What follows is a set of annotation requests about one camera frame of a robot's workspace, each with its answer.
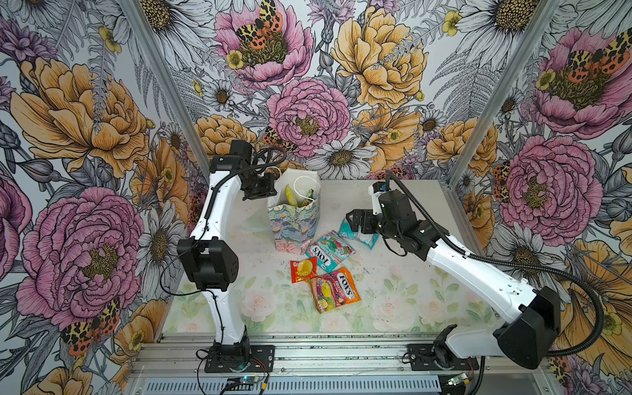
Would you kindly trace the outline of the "yellow corn chips packet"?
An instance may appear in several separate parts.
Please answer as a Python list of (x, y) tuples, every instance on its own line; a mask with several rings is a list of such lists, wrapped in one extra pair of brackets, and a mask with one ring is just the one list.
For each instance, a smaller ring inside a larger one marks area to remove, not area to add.
[(285, 197), (286, 197), (286, 202), (288, 205), (292, 207), (299, 207), (298, 199), (295, 193), (293, 192), (292, 187), (289, 185), (287, 185), (285, 188)]

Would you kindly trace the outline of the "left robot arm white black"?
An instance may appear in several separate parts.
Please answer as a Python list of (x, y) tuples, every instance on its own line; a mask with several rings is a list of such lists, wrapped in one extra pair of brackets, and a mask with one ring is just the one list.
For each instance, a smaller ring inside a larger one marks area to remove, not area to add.
[(286, 156), (285, 149), (274, 146), (254, 151), (245, 140), (234, 140), (228, 153), (213, 156), (200, 217), (189, 238), (177, 245), (184, 272), (205, 296), (215, 325), (207, 358), (222, 365), (245, 365), (251, 359), (247, 329), (230, 294), (240, 268), (228, 244), (232, 210), (240, 195), (243, 200), (275, 196), (275, 178), (267, 169), (281, 164)]

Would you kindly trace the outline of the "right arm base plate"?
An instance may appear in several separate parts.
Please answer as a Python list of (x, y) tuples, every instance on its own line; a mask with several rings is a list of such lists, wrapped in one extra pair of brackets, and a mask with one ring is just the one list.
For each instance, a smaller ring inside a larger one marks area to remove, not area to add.
[(407, 345), (401, 362), (404, 365), (410, 365), (413, 371), (474, 371), (479, 369), (476, 358), (459, 359), (444, 347), (435, 347), (429, 343)]

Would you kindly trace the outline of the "green yellow Fox's packet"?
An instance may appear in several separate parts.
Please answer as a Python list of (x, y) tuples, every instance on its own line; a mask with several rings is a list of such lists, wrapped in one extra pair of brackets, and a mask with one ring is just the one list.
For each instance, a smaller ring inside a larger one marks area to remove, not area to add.
[(309, 204), (311, 204), (314, 201), (315, 201), (314, 189), (310, 189), (307, 192), (306, 196), (304, 197), (304, 201), (302, 202), (301, 206), (302, 207), (308, 206)]

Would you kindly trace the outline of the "floral paper gift bag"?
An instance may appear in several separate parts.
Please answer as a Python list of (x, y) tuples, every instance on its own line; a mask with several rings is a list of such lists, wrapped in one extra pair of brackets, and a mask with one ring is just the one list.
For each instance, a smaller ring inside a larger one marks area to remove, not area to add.
[[(299, 207), (287, 204), (285, 188), (289, 185), (295, 193)], [(268, 218), (272, 225), (277, 251), (291, 254), (306, 252), (316, 234), (320, 219), (321, 181), (315, 171), (288, 169), (275, 181), (277, 195), (268, 199)], [(302, 207), (304, 197), (314, 189), (315, 201)]]

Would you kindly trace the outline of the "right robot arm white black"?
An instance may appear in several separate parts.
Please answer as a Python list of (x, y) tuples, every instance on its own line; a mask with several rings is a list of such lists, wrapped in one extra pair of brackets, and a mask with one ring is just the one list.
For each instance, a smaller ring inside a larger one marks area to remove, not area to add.
[(369, 191), (372, 207), (346, 215), (352, 231), (397, 242), (406, 254), (456, 278), (500, 317), (497, 324), (478, 327), (449, 325), (435, 338), (431, 360), (447, 370), (457, 360), (499, 356), (536, 369), (559, 335), (558, 293), (547, 286), (536, 289), (528, 280), (482, 262), (430, 217), (419, 219), (416, 211), (422, 206), (407, 189), (390, 189), (385, 182), (377, 182)]

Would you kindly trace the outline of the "teal Fox's candy packet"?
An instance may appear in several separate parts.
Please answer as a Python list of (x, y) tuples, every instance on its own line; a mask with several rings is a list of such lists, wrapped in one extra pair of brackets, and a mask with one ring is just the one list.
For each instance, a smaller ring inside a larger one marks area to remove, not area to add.
[(379, 236), (376, 234), (367, 235), (359, 231), (358, 232), (353, 231), (351, 229), (350, 224), (348, 223), (346, 219), (342, 221), (337, 233), (340, 235), (340, 237), (346, 240), (355, 240), (362, 243), (363, 245), (368, 247), (370, 250), (372, 250), (375, 247), (375, 244), (377, 243), (379, 239)]

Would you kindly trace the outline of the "orange fruit Fox's packet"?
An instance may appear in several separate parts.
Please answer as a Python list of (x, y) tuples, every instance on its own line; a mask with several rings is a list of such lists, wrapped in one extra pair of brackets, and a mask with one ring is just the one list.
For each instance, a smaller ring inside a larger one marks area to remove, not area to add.
[(309, 287), (320, 314), (361, 301), (353, 276), (347, 268), (309, 279)]

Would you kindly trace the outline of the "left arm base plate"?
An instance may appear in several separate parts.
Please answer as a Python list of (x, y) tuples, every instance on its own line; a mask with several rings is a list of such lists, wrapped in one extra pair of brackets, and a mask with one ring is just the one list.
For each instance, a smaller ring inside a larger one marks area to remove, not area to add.
[(272, 345), (212, 346), (203, 359), (203, 370), (208, 374), (271, 373), (275, 351)]

